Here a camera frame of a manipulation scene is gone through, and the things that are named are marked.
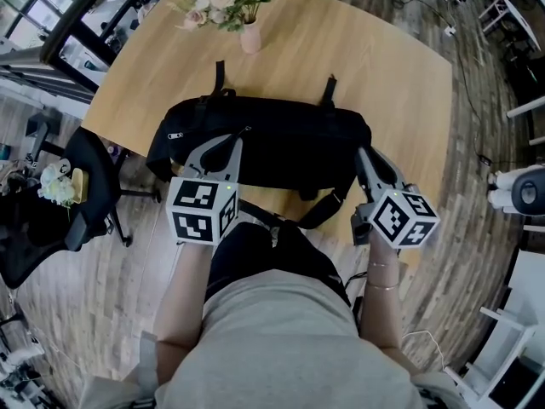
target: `white cube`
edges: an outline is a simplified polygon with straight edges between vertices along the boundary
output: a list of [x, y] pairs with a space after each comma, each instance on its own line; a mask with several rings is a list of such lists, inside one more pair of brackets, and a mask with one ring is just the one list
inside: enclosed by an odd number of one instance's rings
[[218, 245], [238, 214], [238, 184], [175, 177], [166, 209], [176, 239]]
[[370, 216], [373, 227], [395, 249], [420, 247], [439, 221], [426, 197], [393, 189], [384, 192]]

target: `wooden floor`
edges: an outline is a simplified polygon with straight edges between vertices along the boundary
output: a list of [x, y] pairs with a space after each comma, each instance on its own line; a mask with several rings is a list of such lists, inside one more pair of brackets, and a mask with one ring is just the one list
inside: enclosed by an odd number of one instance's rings
[[[473, 138], [478, 135], [476, 149], [488, 157], [514, 160], [519, 156], [515, 148], [525, 144], [524, 121], [505, 118], [515, 102], [504, 81], [494, 38], [488, 38], [487, 43], [477, 33], [476, 18], [484, 7], [481, 0], [468, 0], [452, 9], [457, 40], [444, 36], [445, 23], [418, 2], [398, 9], [393, 0], [342, 1], [414, 35], [453, 65], [450, 141], [438, 208], [442, 222], [423, 251], [420, 266], [404, 272], [401, 294], [405, 331], [430, 330], [446, 362], [457, 369], [464, 365], [488, 324], [478, 314], [479, 307], [493, 307], [502, 294], [502, 279], [520, 223], [517, 216], [505, 216], [487, 204], [485, 178], [489, 169], [479, 164]], [[423, 1], [446, 16], [442, 0]], [[456, 44], [482, 123], [468, 103]], [[7, 119], [4, 115], [15, 113], [9, 103], [3, 102], [2, 121]], [[76, 124], [70, 122], [65, 128]], [[504, 170], [509, 166], [498, 165]], [[140, 158], [130, 159], [122, 173], [125, 187], [152, 185]], [[106, 237], [85, 245], [79, 253], [58, 253], [16, 293], [53, 367], [53, 374], [45, 380], [68, 407], [77, 405], [85, 374], [120, 378], [134, 366], [139, 335], [152, 325], [178, 252], [162, 205], [123, 198], [118, 211], [121, 223], [135, 239], [130, 248], [123, 248], [115, 237]], [[331, 256], [343, 279], [365, 267], [366, 250], [341, 246], [315, 233], [310, 236]], [[357, 285], [351, 285], [352, 297], [357, 290]], [[0, 291], [0, 308], [5, 314], [10, 311], [4, 290]], [[20, 333], [17, 324], [11, 327], [12, 337]], [[428, 336], [407, 337], [404, 351], [425, 370], [440, 368]], [[47, 375], [47, 363], [40, 364]]]

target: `pink vase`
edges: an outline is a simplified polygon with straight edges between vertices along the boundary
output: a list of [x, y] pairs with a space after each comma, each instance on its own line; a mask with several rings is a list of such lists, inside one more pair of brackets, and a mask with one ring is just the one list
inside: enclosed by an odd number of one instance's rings
[[261, 48], [261, 34], [257, 22], [245, 24], [243, 31], [240, 33], [240, 45], [242, 50], [248, 55], [257, 53]]

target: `black bag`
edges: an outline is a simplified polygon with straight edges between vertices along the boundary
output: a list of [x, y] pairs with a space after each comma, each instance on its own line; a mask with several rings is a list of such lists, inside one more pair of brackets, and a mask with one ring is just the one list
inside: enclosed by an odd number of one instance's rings
[[316, 228], [341, 207], [356, 177], [359, 147], [369, 148], [371, 132], [362, 116], [336, 109], [336, 80], [328, 80], [319, 106], [255, 97], [223, 89], [224, 64], [216, 63], [211, 95], [172, 107], [161, 122], [146, 164], [161, 180], [173, 176], [170, 160], [184, 164], [193, 149], [225, 134], [241, 133], [243, 152], [238, 182], [294, 189], [306, 200], [319, 189], [334, 188], [300, 221]]

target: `gray cloth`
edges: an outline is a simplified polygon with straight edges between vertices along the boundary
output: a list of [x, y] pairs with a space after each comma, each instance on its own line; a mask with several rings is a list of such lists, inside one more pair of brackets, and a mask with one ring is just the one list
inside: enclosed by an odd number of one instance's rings
[[[145, 397], [135, 396], [138, 387], [111, 381], [106, 389], [103, 380], [93, 380], [81, 409], [127, 407], [120, 406], [122, 393], [127, 404]], [[444, 373], [411, 381], [404, 368], [361, 340], [352, 312], [331, 289], [278, 270], [241, 279], [209, 299], [197, 347], [155, 397], [163, 409], [420, 409], [437, 399], [450, 409], [465, 407]]]

